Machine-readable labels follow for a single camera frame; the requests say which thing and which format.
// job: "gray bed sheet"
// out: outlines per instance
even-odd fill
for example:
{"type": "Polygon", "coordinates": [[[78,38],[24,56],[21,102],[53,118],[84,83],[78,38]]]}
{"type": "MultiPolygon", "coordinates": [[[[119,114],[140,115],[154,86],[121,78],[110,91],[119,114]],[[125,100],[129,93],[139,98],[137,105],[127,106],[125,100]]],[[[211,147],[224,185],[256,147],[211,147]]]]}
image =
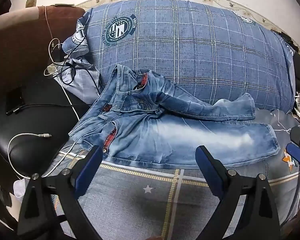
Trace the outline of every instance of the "gray bed sheet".
{"type": "MultiPolygon", "coordinates": [[[[267,176],[280,224],[284,224],[300,207],[300,167],[284,152],[290,142],[290,129],[299,123],[291,114],[259,109],[253,122],[272,125],[281,150],[265,161],[234,169],[244,176],[255,177],[259,173],[267,176]]],[[[67,142],[51,167],[72,143],[71,140],[67,142]]],[[[87,151],[76,145],[53,175],[63,168],[72,168],[86,154],[87,151]]],[[[225,236],[234,232],[244,199],[244,196],[240,198],[225,236]]],[[[53,201],[57,214],[62,214],[58,197],[54,196],[53,201]]],[[[140,169],[108,162],[101,164],[87,193],[79,198],[85,214],[104,240],[141,240],[150,236],[162,236],[167,240],[195,239],[218,202],[200,170],[140,169]]],[[[62,226],[66,234],[74,236],[67,222],[62,226]]]]}

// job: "black cushion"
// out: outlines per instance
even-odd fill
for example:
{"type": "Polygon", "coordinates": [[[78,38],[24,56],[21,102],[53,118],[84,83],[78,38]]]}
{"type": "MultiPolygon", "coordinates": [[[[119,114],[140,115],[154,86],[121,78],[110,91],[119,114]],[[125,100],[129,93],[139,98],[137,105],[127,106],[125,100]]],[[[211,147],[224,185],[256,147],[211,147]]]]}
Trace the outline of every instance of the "black cushion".
{"type": "MultiPolygon", "coordinates": [[[[89,106],[67,91],[79,115],[82,117],[89,106]]],[[[22,84],[25,104],[69,105],[61,86],[53,79],[37,73],[29,82],[22,84]]],[[[71,107],[34,106],[18,114],[7,116],[6,98],[0,100],[0,154],[8,160],[10,139],[19,133],[50,133],[52,137],[39,138],[22,135],[10,144],[10,157],[15,169],[23,175],[43,174],[58,151],[66,143],[68,133],[78,122],[71,107]]]]}

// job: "pillow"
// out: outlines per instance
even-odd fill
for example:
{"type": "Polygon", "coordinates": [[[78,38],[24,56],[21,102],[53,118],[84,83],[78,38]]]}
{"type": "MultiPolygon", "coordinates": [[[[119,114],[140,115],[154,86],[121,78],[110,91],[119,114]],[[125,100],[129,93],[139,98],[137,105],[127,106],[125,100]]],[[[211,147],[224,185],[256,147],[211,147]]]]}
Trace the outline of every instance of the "pillow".
{"type": "Polygon", "coordinates": [[[294,50],[228,9],[184,0],[100,5],[78,20],[63,49],[104,84],[123,64],[156,71],[209,104],[246,92],[260,109],[287,113],[294,103],[294,50]]]}

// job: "metal bolt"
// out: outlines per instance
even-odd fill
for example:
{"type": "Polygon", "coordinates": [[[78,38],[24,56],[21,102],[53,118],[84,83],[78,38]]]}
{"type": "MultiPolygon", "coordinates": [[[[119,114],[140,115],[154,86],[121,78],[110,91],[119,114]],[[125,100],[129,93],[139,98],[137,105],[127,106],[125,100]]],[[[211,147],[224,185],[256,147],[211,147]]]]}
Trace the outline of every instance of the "metal bolt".
{"type": "Polygon", "coordinates": [[[230,176],[234,176],[234,175],[237,174],[237,172],[236,172],[235,170],[228,170],[228,174],[229,174],[230,176]]]}
{"type": "Polygon", "coordinates": [[[61,171],[61,174],[62,175],[68,175],[70,173],[70,169],[63,169],[62,171],[61,171]]]}
{"type": "Polygon", "coordinates": [[[261,179],[261,180],[265,180],[266,179],[266,176],[264,175],[264,174],[259,174],[259,178],[261,179]]]}
{"type": "Polygon", "coordinates": [[[39,178],[39,174],[38,173],[32,174],[31,178],[32,179],[37,179],[37,178],[39,178]]]}

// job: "blue gripper pad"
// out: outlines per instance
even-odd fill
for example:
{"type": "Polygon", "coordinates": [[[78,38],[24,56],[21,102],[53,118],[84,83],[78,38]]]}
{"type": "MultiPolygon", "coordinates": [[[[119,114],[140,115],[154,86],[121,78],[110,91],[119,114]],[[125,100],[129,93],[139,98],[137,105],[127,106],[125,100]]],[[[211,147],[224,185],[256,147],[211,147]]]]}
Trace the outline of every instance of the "blue gripper pad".
{"type": "Polygon", "coordinates": [[[74,187],[74,196],[76,198],[86,193],[102,159],[102,147],[95,145],[87,156],[82,160],[78,160],[72,168],[71,184],[74,187]]]}
{"type": "Polygon", "coordinates": [[[196,149],[195,160],[212,194],[221,199],[227,187],[226,168],[211,156],[205,146],[196,149]]]}
{"type": "Polygon", "coordinates": [[[300,163],[300,148],[293,143],[288,143],[286,152],[291,155],[298,163],[300,163]]]}

